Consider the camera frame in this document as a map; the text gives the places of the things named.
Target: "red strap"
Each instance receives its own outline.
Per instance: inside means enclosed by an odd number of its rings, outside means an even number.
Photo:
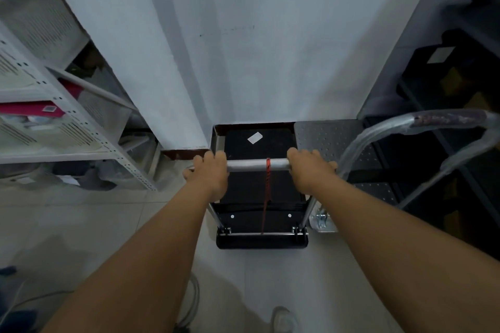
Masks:
[[[271,200],[271,158],[266,160],[266,193],[264,196],[264,210],[262,211],[262,228],[260,234],[264,234],[264,223],[266,222],[267,202]]]

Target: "grey metal shelf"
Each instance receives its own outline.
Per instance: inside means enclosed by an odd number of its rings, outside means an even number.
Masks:
[[[444,16],[500,58],[500,4],[448,6]]]
[[[401,78],[399,85],[408,96],[415,108],[424,110],[461,108],[455,105],[453,99],[447,98],[435,79]],[[438,141],[450,156],[463,146],[478,139],[483,130],[453,130],[440,129],[433,131]],[[470,185],[484,208],[495,223],[500,226],[500,152],[490,150],[471,159],[465,166],[459,168],[464,179]]]

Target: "tile floor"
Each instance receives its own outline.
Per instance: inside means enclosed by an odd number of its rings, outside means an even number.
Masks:
[[[159,192],[0,191],[0,267],[18,265],[28,277],[20,299],[73,290],[172,198],[189,164],[163,162]],[[192,269],[201,301],[191,331],[269,332],[273,309],[284,306],[304,333],[401,332],[338,235],[310,232],[303,250],[222,251],[215,232],[207,213]],[[30,306],[42,324],[63,300]]]

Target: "white label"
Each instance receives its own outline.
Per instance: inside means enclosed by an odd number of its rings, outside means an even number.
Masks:
[[[434,50],[434,53],[431,55],[427,63],[443,63],[449,57],[449,55],[453,52],[455,46],[448,46],[446,48],[437,48]]]
[[[35,183],[36,181],[31,179],[30,177],[24,177],[24,178],[19,178],[18,180],[16,180],[16,182],[21,183],[22,185],[28,185],[30,183]]]
[[[71,175],[57,175],[57,177],[69,185],[80,185],[80,183]]]
[[[253,145],[253,144],[255,144],[258,140],[260,140],[261,138],[262,138],[262,135],[261,135],[259,132],[257,132],[257,133],[255,133],[253,136],[248,137],[248,139],[247,139],[247,140],[249,140],[249,141],[250,141],[250,143]]]
[[[56,106],[45,106],[42,111],[44,112],[55,112],[55,110],[57,109]]]

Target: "foot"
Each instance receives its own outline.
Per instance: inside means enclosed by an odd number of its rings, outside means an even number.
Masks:
[[[283,308],[274,313],[272,319],[273,333],[299,333],[298,321],[292,312]]]

